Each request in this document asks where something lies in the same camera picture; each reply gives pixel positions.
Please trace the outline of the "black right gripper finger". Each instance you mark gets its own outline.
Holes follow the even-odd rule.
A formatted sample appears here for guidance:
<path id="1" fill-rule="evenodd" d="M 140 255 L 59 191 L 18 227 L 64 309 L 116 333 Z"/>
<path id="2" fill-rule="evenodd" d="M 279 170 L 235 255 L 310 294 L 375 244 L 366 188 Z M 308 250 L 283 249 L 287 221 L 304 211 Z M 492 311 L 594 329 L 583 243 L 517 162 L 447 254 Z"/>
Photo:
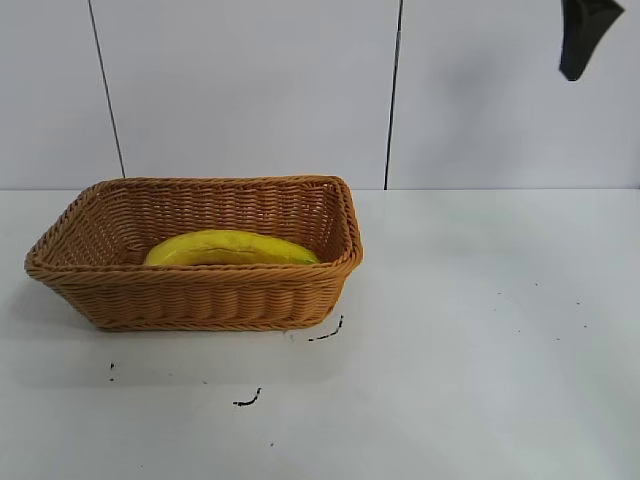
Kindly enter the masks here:
<path id="1" fill-rule="evenodd" d="M 562 0 L 563 38 L 559 70 L 579 80 L 599 42 L 625 12 L 615 0 Z"/>

